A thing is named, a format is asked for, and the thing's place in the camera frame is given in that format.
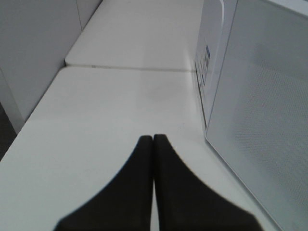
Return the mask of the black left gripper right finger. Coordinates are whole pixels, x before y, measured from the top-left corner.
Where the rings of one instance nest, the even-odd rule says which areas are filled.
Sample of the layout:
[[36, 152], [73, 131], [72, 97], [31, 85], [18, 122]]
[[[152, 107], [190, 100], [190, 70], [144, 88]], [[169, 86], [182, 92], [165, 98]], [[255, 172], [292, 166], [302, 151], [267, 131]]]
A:
[[154, 136], [154, 183], [162, 231], [260, 231], [257, 219], [204, 184], [166, 135]]

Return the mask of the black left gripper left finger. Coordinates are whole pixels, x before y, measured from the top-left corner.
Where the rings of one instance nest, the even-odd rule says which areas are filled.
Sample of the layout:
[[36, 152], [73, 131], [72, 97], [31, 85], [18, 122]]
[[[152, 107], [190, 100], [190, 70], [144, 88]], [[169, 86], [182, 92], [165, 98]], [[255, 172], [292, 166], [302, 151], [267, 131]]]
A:
[[62, 218], [57, 231], [149, 231], [153, 199], [153, 139], [138, 142], [115, 177], [93, 198]]

